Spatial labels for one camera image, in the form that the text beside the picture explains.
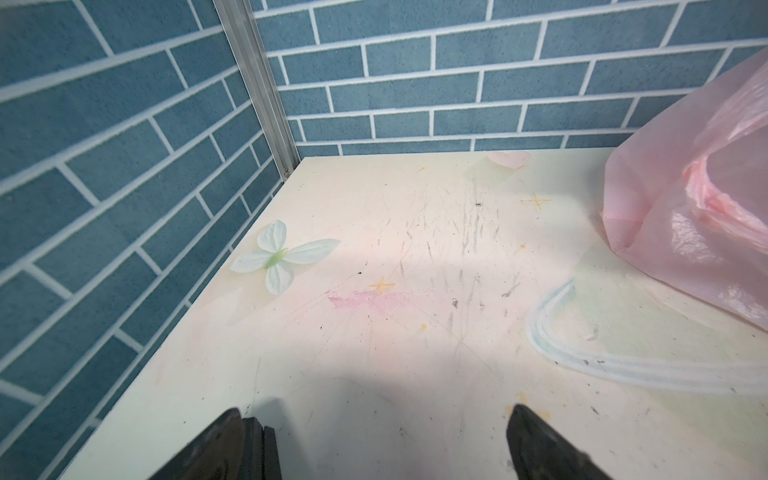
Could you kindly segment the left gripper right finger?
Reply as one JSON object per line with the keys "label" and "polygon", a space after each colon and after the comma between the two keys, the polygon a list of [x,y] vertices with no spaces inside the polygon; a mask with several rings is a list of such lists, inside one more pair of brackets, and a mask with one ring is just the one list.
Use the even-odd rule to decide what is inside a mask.
{"label": "left gripper right finger", "polygon": [[519,479],[611,480],[585,452],[524,404],[513,407],[506,438]]}

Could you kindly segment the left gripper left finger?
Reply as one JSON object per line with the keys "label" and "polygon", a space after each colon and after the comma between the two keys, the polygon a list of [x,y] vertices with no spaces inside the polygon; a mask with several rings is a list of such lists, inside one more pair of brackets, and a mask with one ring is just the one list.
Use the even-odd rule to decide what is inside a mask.
{"label": "left gripper left finger", "polygon": [[280,479],[276,432],[230,408],[151,476],[162,479]]}

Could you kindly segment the pink plastic bag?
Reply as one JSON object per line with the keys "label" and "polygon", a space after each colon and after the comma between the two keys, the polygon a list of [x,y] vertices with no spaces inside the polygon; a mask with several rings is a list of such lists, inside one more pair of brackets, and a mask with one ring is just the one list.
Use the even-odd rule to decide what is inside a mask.
{"label": "pink plastic bag", "polygon": [[767,324],[767,54],[683,97],[605,167],[612,251],[647,275]]}

